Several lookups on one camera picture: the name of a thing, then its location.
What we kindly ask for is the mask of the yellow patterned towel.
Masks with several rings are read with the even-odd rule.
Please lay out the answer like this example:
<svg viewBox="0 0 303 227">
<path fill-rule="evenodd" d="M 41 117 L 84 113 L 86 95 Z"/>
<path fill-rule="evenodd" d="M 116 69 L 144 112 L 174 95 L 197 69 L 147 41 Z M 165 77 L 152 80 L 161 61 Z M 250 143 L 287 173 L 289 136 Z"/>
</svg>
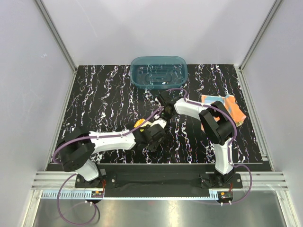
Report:
<svg viewBox="0 0 303 227">
<path fill-rule="evenodd" d="M 134 127 L 135 127 L 135 128 L 138 128 L 140 132 L 143 132 L 143 131 L 145 130 L 145 128 L 146 128 L 147 126 L 151 126 L 151 124 L 152 124 L 152 123 L 151 123 L 150 121 L 145 121 L 145 119 L 139 119 L 139 120 L 135 123 Z"/>
</svg>

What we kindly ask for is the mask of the teal plastic basin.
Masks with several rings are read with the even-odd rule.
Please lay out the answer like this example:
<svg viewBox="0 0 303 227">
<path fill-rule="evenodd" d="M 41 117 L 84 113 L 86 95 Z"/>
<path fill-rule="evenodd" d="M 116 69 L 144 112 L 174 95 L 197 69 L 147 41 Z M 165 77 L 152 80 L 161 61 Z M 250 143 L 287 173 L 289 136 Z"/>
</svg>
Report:
<svg viewBox="0 0 303 227">
<path fill-rule="evenodd" d="M 143 56 L 131 62 L 129 76 L 140 89 L 171 89 L 183 86 L 188 69 L 178 56 Z"/>
</svg>

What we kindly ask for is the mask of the orange dotted towel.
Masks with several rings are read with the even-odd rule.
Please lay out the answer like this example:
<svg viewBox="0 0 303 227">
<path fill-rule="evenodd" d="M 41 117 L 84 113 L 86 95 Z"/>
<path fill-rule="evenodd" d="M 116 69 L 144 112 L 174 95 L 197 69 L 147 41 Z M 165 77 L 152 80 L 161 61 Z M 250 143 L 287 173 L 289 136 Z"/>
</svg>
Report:
<svg viewBox="0 0 303 227">
<path fill-rule="evenodd" d="M 236 104 L 236 99 L 233 95 L 227 96 L 207 96 L 202 95 L 201 102 L 206 105 L 210 105 L 215 101 L 220 101 L 223 103 L 224 107 L 227 109 L 228 113 L 234 120 L 236 127 L 240 127 L 245 119 L 246 115 L 240 110 L 239 106 Z"/>
</svg>

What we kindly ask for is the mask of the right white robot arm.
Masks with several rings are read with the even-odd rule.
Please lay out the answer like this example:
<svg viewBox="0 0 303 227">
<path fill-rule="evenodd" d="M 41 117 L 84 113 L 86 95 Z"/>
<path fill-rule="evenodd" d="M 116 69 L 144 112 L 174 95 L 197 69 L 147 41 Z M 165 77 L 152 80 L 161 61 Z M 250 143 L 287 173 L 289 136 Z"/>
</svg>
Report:
<svg viewBox="0 0 303 227">
<path fill-rule="evenodd" d="M 210 104 L 192 101 L 186 96 L 174 97 L 170 90 L 157 96 L 163 107 L 162 117 L 171 119 L 174 115 L 186 115 L 201 121 L 206 137 L 214 146 L 215 166 L 213 174 L 201 174 L 201 187 L 230 187 L 235 175 L 232 161 L 232 142 L 237 128 L 223 103 L 216 100 Z"/>
</svg>

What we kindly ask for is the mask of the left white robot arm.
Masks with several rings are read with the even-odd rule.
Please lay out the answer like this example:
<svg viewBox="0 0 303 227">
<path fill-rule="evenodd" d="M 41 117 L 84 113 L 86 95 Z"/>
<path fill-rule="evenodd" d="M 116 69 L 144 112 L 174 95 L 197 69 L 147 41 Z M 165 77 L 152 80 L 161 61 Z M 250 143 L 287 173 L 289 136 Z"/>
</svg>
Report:
<svg viewBox="0 0 303 227">
<path fill-rule="evenodd" d="M 155 151 L 166 131 L 167 121 L 162 118 L 154 122 L 143 121 L 133 129 L 121 132 L 94 132 L 80 128 L 61 140 L 57 154 L 63 171 L 76 172 L 91 187 L 98 187 L 102 175 L 97 164 L 90 160 L 93 154 L 115 149 Z"/>
</svg>

